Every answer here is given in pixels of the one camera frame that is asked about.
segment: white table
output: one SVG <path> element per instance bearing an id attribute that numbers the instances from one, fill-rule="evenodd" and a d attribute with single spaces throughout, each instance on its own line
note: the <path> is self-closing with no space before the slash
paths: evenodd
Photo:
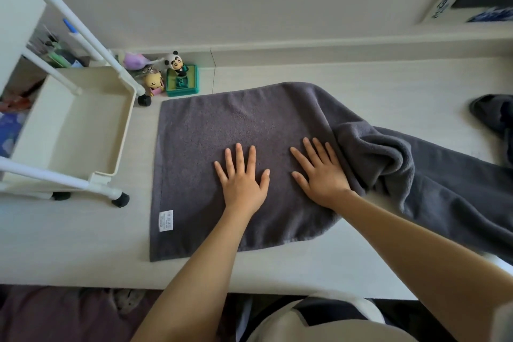
<path id="1" fill-rule="evenodd" d="M 487 161 L 499 140 L 468 114 L 471 98 L 513 94 L 510 59 L 289 65 L 201 69 L 201 93 L 281 81 L 314 82 L 374 125 Z M 0 195 L 0 283 L 162 289 L 185 259 L 148 261 L 149 211 L 159 100 L 133 109 L 113 186 L 131 201 L 117 209 L 76 193 L 67 201 Z M 385 198 L 379 203 L 387 205 Z M 232 292 L 308 294 L 344 290 L 413 298 L 345 221 L 307 242 L 237 254 Z"/>

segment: cart wheel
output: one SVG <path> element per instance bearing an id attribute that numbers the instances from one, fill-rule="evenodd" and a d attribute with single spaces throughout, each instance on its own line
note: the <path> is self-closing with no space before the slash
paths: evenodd
<path id="1" fill-rule="evenodd" d="M 111 203 L 114 204 L 116 207 L 125 207 L 125 205 L 128 204 L 130 201 L 130 196 L 128 196 L 126 193 L 121 192 L 121 196 L 117 198 L 116 200 L 112 200 Z"/>
<path id="2" fill-rule="evenodd" d="M 141 95 L 137 98 L 137 103 L 140 106 L 148 107 L 151 104 L 151 97 L 148 95 Z"/>
<path id="3" fill-rule="evenodd" d="M 68 200 L 71 197 L 71 192 L 54 192 L 52 197 L 54 200 Z"/>

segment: baseboard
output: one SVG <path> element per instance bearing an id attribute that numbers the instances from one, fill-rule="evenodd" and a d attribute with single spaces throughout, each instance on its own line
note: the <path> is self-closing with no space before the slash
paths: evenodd
<path id="1" fill-rule="evenodd" d="M 160 57 L 178 50 L 198 67 L 245 67 L 285 64 L 404 61 L 513 56 L 513 36 L 481 37 L 440 34 L 371 39 L 258 43 L 252 45 L 182 46 L 125 49 Z"/>

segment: storage cart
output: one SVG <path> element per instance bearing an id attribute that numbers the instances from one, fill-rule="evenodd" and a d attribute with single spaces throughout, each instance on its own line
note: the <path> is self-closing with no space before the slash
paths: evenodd
<path id="1" fill-rule="evenodd" d="M 56 70 L 26 47 L 46 2 L 109 67 Z M 0 0 L 0 5 L 0 93 L 22 55 L 49 74 L 11 157 L 0 157 L 0 191 L 58 200 L 87 191 L 124 207 L 129 196 L 108 183 L 118 171 L 135 98 L 142 106 L 151 98 L 62 0 Z"/>

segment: forearm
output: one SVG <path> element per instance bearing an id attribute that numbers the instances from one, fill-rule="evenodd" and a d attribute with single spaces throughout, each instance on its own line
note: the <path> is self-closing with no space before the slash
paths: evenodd
<path id="1" fill-rule="evenodd" d="M 363 200 L 335 208 L 459 341 L 489 338 L 498 306 L 513 300 L 513 277 L 472 251 Z"/>
<path id="2" fill-rule="evenodd" d="M 132 342 L 213 339 L 247 223 L 243 215 L 225 211 L 160 295 Z"/>

